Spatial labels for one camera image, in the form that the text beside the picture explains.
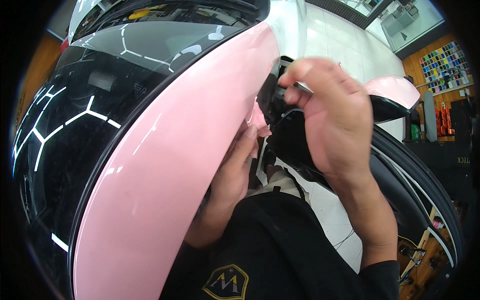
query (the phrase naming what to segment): sticker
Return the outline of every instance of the sticker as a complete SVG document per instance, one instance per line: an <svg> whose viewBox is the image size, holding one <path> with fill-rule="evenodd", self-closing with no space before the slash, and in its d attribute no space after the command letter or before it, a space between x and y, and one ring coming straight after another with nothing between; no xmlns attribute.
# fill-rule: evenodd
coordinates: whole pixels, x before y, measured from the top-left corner
<svg viewBox="0 0 480 300"><path fill-rule="evenodd" d="M135 82L133 84L133 91L135 92L135 99L138 99L147 92L147 88L143 84Z"/></svg>
<svg viewBox="0 0 480 300"><path fill-rule="evenodd" d="M229 264L214 270L202 290L217 300L244 300L247 284L247 273Z"/></svg>
<svg viewBox="0 0 480 300"><path fill-rule="evenodd" d="M135 19L138 19L138 18L141 18L141 17L145 17L149 12L150 12L149 10L134 12L128 18L130 20L135 20Z"/></svg>

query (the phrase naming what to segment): wall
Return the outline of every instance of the wall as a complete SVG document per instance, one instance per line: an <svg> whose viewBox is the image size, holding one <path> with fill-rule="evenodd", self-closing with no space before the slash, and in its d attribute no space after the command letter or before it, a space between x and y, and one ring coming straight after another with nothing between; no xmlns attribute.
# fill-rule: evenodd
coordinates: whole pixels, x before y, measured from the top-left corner
<svg viewBox="0 0 480 300"><path fill-rule="evenodd" d="M52 73L59 57L60 41L51 35L44 34L20 86L17 106L17 125L20 124L24 114L30 107L35 93Z"/></svg>
<svg viewBox="0 0 480 300"><path fill-rule="evenodd" d="M75 8L76 0L64 0L63 4L58 8L47 29L51 30L61 38L67 37L67 29L70 25L70 19L72 17L73 9Z"/></svg>
<svg viewBox="0 0 480 300"><path fill-rule="evenodd" d="M415 0L413 4L419 10L418 18L401 30L407 35L406 40L403 39L400 32L391 37L394 50L402 48L443 20L442 15L429 0Z"/></svg>
<svg viewBox="0 0 480 300"><path fill-rule="evenodd" d="M425 77L423 75L423 71L420 66L419 59L424 57L425 55L429 54L430 52L437 50L438 48L441 48L445 46L446 44L455 41L456 38L453 34L447 34L443 36L442 38L439 38L435 42L429 44L425 48L419 50L418 52L408 56L404 60L402 60L403 64L403 69L405 70L405 75L406 76L412 76L413 77L413 82L415 85L420 85L425 83ZM475 95L475 88L473 85L467 87L470 90L470 96ZM423 98L423 93L427 91L427 86L421 86L418 88L418 91L422 95ZM460 90L454 90L450 92L446 92L444 94L433 94L433 101L435 103L435 106L437 109L440 109L441 103L445 102L445 106L448 108L452 108L450 102L456 101L456 100L461 100L465 99L465 97L460 96ZM423 110L421 105L418 105L416 110L420 113L420 121L422 124L424 124L423 121ZM446 141L454 141L455 137L454 136L443 136L439 137L438 141L439 142L446 142Z"/></svg>

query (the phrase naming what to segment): person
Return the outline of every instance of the person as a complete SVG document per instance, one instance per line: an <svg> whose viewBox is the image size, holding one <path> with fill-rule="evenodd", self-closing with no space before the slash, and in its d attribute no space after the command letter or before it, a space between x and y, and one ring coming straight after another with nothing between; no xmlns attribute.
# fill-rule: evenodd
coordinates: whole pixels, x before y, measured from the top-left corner
<svg viewBox="0 0 480 300"><path fill-rule="evenodd" d="M307 144L360 237L360 272L326 238L303 189L278 166L249 197L251 126L211 184L184 238L161 299L398 299L397 226L370 167L372 106L364 89L325 59L293 62L280 77L285 101L303 109ZM293 87L305 82L307 94Z"/></svg>

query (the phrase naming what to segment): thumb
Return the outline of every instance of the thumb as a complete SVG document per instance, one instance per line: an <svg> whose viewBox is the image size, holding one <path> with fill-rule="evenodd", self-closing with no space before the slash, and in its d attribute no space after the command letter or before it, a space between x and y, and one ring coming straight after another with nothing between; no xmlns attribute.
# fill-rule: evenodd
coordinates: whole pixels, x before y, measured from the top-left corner
<svg viewBox="0 0 480 300"><path fill-rule="evenodd" d="M315 96L310 101L323 102L331 118L342 120L350 106L346 89L342 86L348 76L344 72L337 72L336 68L327 60L296 60L288 67L283 81L305 82Z"/></svg>
<svg viewBox="0 0 480 300"><path fill-rule="evenodd" d="M255 146L257 138L257 127L250 126L242 135L242 137L235 144L232 150L232 155L227 161L227 164L234 168L241 168L247 160L248 155Z"/></svg>

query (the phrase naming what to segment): glass window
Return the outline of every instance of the glass window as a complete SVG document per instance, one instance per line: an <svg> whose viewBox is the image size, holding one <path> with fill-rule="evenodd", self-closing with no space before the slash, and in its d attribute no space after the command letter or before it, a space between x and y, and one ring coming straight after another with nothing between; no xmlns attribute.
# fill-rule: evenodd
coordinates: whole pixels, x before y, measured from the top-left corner
<svg viewBox="0 0 480 300"><path fill-rule="evenodd" d="M396 0L367 30L387 41L395 52L443 21L443 17L429 0Z"/></svg>
<svg viewBox="0 0 480 300"><path fill-rule="evenodd" d="M359 13L363 14L364 16L368 16L368 14L374 9L374 7L380 3L382 0L338 0L346 5L350 6L351 8L355 9Z"/></svg>
<svg viewBox="0 0 480 300"><path fill-rule="evenodd" d="M123 1L92 9L35 95L12 151L31 249L70 298L68 251L88 184L166 79L224 38L255 24L250 5Z"/></svg>

